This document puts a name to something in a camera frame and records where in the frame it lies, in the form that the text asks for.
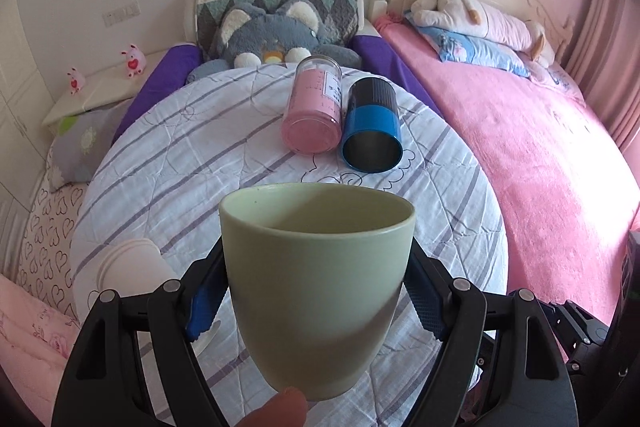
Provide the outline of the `person's left hand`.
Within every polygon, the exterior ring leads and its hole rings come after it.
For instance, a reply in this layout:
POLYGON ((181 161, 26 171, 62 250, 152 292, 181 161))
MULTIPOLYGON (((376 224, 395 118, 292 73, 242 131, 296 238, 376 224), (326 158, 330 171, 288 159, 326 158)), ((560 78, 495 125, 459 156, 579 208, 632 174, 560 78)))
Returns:
POLYGON ((242 418, 236 427, 303 427, 308 403, 303 392, 289 387, 242 418))

